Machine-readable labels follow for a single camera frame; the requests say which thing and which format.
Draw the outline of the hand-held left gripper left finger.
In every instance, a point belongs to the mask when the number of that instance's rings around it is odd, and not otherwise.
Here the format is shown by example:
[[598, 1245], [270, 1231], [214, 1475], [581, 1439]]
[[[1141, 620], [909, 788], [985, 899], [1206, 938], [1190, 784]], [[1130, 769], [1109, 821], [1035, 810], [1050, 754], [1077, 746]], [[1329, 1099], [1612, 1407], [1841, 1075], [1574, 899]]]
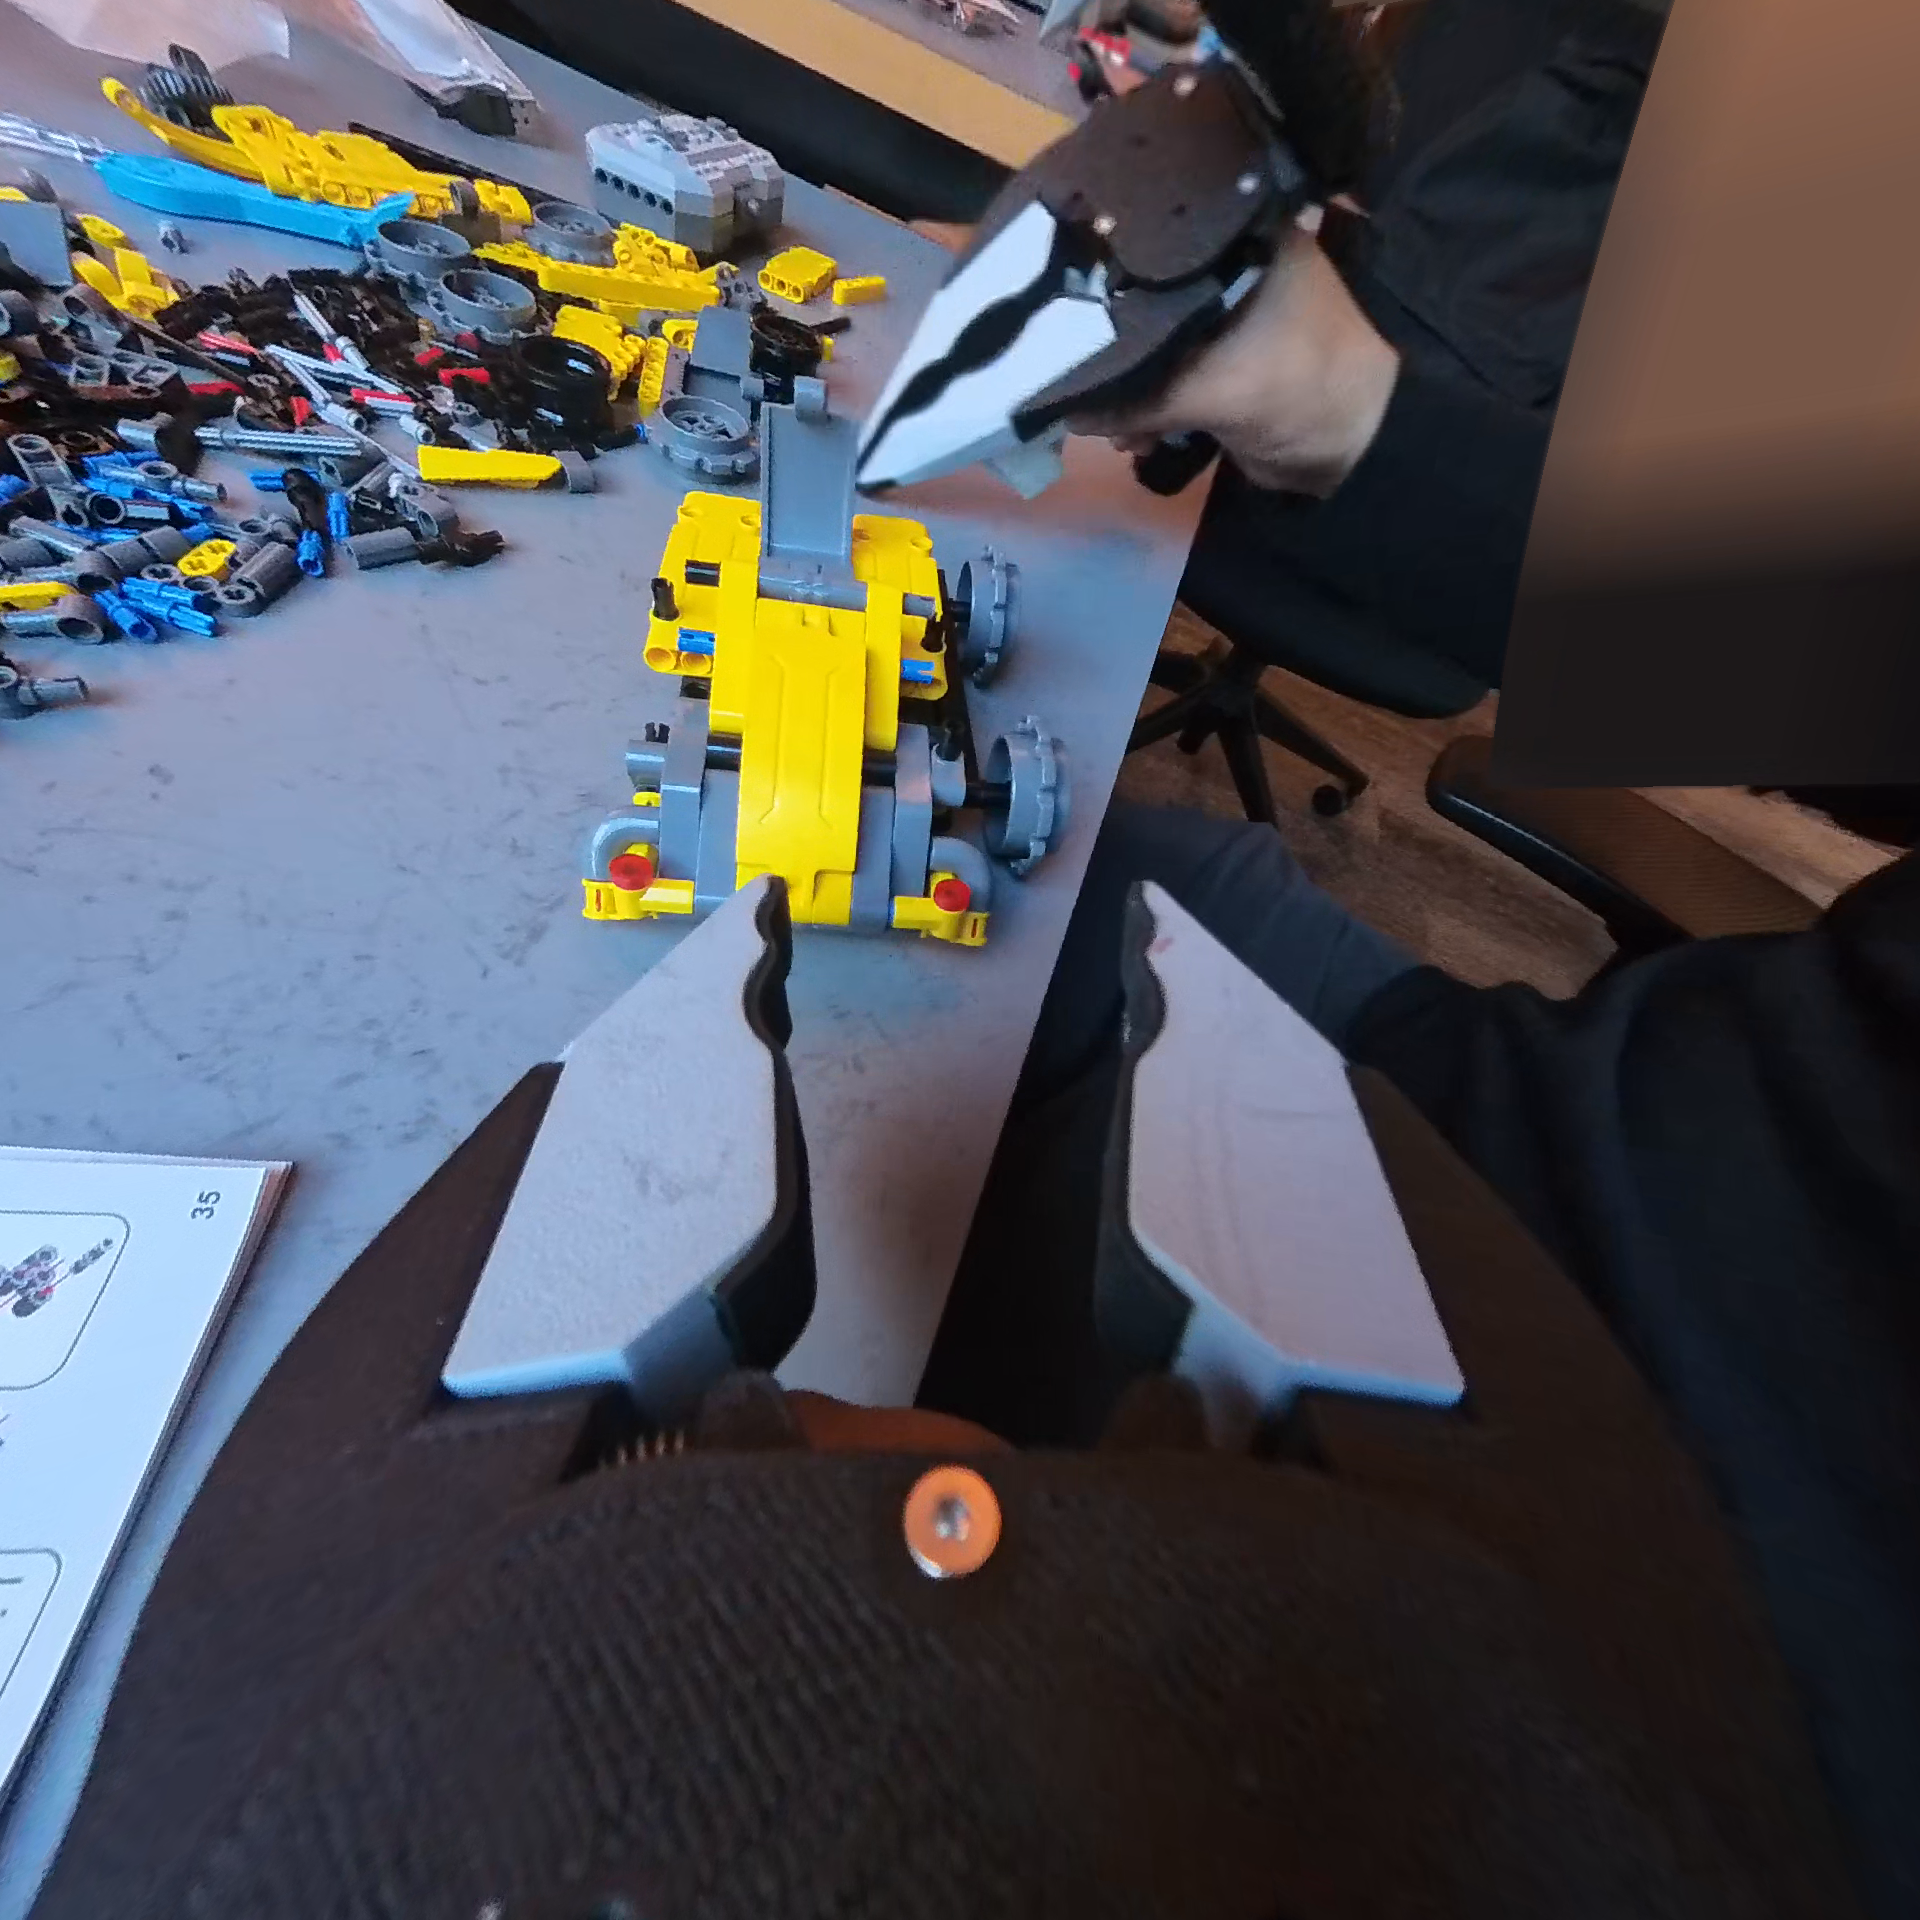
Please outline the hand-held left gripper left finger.
[[620, 1388], [694, 1411], [816, 1301], [786, 1065], [793, 928], [750, 881], [570, 1045], [442, 1368], [461, 1401]]

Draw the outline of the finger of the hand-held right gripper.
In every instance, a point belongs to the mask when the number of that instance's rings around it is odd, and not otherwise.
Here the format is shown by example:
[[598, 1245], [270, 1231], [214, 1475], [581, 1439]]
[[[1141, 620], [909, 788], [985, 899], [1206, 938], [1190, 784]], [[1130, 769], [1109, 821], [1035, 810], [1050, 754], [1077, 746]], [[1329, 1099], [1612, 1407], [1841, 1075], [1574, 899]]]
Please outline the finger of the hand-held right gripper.
[[[1041, 202], [1029, 202], [1009, 226], [998, 229], [994, 239], [985, 241], [969, 259], [954, 267], [940, 293], [962, 293], [971, 297], [971, 305], [990, 305], [1009, 297], [1037, 305], [1053, 295], [1104, 299], [1101, 293], [1089, 293], [1089, 280], [1100, 276], [1101, 271], [1084, 272], [1070, 264], [1066, 229], [1058, 226]], [[1012, 490], [1048, 490], [1066, 468], [1066, 427], [1058, 423], [1029, 431], [1017, 427], [1017, 417], [1027, 408], [1014, 413], [1014, 445], [987, 458], [981, 466], [994, 471]], [[861, 431], [856, 450], [856, 484], [861, 490]]]
[[1116, 341], [1107, 299], [971, 305], [937, 293], [861, 425], [861, 491], [901, 490], [1010, 450], [1014, 413]]

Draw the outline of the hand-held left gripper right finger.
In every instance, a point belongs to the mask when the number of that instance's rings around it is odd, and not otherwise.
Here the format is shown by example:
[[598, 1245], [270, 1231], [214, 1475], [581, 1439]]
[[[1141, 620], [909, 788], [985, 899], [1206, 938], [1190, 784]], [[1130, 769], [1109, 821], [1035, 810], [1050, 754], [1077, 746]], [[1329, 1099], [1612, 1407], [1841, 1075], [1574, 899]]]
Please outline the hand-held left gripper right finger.
[[1306, 1389], [1452, 1408], [1465, 1383], [1348, 1067], [1160, 885], [1120, 938], [1096, 1319], [1210, 1419]]

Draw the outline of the yellow toy brick vehicle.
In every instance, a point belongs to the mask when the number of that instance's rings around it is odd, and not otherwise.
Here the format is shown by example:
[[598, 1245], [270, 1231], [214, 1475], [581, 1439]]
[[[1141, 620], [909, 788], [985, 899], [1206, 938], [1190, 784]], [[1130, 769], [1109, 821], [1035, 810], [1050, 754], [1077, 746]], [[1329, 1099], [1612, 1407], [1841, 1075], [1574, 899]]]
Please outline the yellow toy brick vehicle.
[[1066, 837], [1066, 743], [1037, 715], [978, 740], [969, 706], [1012, 650], [1017, 564], [947, 573], [922, 521], [858, 508], [856, 439], [802, 378], [758, 409], [757, 497], [684, 493], [641, 650], [680, 697], [592, 831], [590, 924], [694, 921], [777, 877], [802, 925], [977, 951], [996, 881]]

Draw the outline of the person's right forearm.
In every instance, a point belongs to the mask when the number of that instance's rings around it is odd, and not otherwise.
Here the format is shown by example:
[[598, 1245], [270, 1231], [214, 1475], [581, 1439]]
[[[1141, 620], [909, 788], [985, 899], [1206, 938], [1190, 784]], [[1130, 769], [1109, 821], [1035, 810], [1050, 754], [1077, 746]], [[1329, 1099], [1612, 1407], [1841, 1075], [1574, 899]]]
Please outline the person's right forearm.
[[1330, 499], [1222, 468], [1184, 601], [1265, 666], [1406, 714], [1498, 688], [1552, 418], [1666, 4], [1419, 4], [1333, 260], [1398, 351]]

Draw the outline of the grey desk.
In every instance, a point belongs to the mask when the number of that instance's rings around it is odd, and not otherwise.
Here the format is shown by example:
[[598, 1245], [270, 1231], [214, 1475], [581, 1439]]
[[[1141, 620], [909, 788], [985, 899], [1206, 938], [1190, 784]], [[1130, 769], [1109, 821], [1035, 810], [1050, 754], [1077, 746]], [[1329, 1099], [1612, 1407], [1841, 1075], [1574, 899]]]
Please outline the grey desk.
[[[470, 516], [508, 539], [486, 567], [339, 567], [220, 641], [18, 650], [91, 697], [5, 725], [5, 1144], [296, 1180], [17, 1777], [5, 1915], [34, 1905], [160, 1560], [260, 1378], [526, 1067], [674, 939], [581, 909], [586, 837], [674, 693], [637, 632], [682, 475], [650, 449], [598, 474], [590, 497], [486, 497]], [[922, 1386], [1201, 493], [1145, 493], [1072, 441], [1032, 504], [965, 471], [885, 506], [944, 561], [1020, 564], [978, 728], [1035, 714], [1066, 740], [1072, 828], [984, 951], [797, 939], [796, 1083], [835, 1200], [824, 1316], [782, 1378], [883, 1407]]]

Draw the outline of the person's right hand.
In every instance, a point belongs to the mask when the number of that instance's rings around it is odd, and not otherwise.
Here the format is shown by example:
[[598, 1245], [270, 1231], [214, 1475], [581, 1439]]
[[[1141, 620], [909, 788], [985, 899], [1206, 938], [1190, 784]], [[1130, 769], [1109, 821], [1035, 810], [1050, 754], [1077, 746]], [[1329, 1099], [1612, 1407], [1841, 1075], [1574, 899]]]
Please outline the person's right hand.
[[1326, 217], [1296, 217], [1259, 285], [1163, 392], [1080, 431], [1132, 453], [1201, 435], [1259, 490], [1336, 493], [1382, 425], [1401, 356], [1323, 251]]

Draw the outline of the tan-edged table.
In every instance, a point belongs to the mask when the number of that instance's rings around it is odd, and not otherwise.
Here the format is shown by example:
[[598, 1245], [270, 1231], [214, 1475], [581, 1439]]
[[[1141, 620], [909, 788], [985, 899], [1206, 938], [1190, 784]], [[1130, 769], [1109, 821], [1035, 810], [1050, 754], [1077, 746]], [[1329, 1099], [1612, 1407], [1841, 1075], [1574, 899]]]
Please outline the tan-edged table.
[[779, 84], [833, 84], [974, 154], [1020, 165], [1084, 117], [1068, 59], [1020, 13], [961, 32], [933, 4], [502, 2], [470, 21], [636, 97], [747, 125]]

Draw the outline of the grey brick panel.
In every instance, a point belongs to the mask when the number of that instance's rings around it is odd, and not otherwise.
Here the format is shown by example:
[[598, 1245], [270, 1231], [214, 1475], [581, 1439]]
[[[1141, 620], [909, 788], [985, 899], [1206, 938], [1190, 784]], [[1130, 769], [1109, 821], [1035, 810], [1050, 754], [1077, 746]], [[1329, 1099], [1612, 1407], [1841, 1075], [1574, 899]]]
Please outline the grey brick panel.
[[747, 309], [707, 309], [685, 353], [680, 392], [694, 400], [717, 400], [755, 418], [764, 387], [752, 369], [752, 315]]

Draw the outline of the person's grey trouser leg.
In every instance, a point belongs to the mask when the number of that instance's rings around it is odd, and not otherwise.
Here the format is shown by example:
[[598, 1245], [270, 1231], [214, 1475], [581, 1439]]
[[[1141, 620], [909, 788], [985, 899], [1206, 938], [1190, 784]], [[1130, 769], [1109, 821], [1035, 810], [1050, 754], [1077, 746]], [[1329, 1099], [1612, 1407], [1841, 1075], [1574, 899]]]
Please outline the person's grey trouser leg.
[[1329, 1041], [1419, 959], [1318, 888], [1261, 824], [1190, 807], [1113, 802], [1029, 1045], [1020, 1095], [1066, 1088], [1117, 1037], [1120, 933], [1141, 882], [1156, 882]]

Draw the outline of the grey brick motor box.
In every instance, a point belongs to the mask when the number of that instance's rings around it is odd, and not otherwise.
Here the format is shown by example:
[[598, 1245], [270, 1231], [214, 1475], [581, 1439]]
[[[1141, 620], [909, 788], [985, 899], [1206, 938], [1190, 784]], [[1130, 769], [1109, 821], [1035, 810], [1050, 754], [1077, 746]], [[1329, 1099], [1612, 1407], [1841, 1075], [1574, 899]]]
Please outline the grey brick motor box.
[[702, 264], [782, 226], [777, 157], [717, 117], [648, 112], [590, 128], [584, 152], [594, 211], [685, 247]]

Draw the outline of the black office chair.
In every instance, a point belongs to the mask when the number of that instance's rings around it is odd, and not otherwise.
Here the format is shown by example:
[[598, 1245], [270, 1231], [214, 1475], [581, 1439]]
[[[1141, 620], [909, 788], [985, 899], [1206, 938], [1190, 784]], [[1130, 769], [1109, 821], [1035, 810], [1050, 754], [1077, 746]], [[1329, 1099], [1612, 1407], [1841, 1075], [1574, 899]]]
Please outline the black office chair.
[[1218, 748], [1238, 811], [1252, 826], [1280, 826], [1266, 748], [1315, 772], [1309, 815], [1322, 821], [1341, 816], [1370, 792], [1371, 780], [1358, 763], [1265, 690], [1265, 663], [1181, 600], [1168, 617], [1147, 687], [1166, 697], [1141, 706], [1124, 757], [1173, 746], [1190, 760], [1206, 746]]

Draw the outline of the clear plastic bag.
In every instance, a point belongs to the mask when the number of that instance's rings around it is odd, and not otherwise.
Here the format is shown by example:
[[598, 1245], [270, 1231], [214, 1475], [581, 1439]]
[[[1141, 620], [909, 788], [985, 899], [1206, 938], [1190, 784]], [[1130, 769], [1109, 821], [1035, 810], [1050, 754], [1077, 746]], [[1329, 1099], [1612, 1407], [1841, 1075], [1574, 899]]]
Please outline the clear plastic bag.
[[541, 107], [474, 23], [445, 2], [280, 2], [398, 75], [437, 117], [486, 137], [537, 133]]

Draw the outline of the pile of yellow brick beams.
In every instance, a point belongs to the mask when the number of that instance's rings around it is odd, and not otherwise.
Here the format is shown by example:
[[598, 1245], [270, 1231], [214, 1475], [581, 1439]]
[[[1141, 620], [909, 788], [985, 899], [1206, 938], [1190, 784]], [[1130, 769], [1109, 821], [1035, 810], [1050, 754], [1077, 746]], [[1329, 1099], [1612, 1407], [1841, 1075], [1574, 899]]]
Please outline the pile of yellow brick beams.
[[427, 152], [402, 152], [364, 130], [301, 133], [262, 106], [202, 104], [198, 120], [184, 123], [174, 120], [180, 101], [163, 99], [156, 88], [140, 91], [106, 77], [104, 97], [172, 156], [221, 177], [262, 183], [280, 196], [370, 208], [405, 189], [416, 196], [411, 217], [445, 229], [481, 224], [486, 235], [470, 251], [482, 267], [502, 267], [533, 289], [537, 299], [558, 299], [558, 319], [598, 319], [613, 346], [630, 339], [636, 321], [697, 315], [729, 295], [773, 299], [777, 309], [833, 301], [835, 319], [812, 328], [835, 339], [848, 330], [850, 305], [874, 305], [890, 295], [885, 276], [843, 276], [814, 247], [784, 247], [757, 272], [745, 272], [722, 259], [702, 264], [689, 247], [636, 224], [613, 224], [616, 265], [608, 271], [555, 260], [523, 243], [531, 202], [558, 202], [541, 189], [493, 180]]

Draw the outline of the light blue brick blade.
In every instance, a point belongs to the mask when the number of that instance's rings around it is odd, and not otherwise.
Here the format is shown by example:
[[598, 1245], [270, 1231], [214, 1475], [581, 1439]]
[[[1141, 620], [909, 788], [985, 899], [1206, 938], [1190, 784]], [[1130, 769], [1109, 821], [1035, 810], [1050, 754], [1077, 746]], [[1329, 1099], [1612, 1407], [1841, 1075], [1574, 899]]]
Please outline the light blue brick blade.
[[262, 183], [221, 177], [189, 161], [118, 152], [91, 165], [116, 200], [169, 219], [242, 224], [355, 251], [364, 249], [381, 224], [411, 217], [416, 200], [405, 189], [378, 200], [370, 208], [291, 200]]

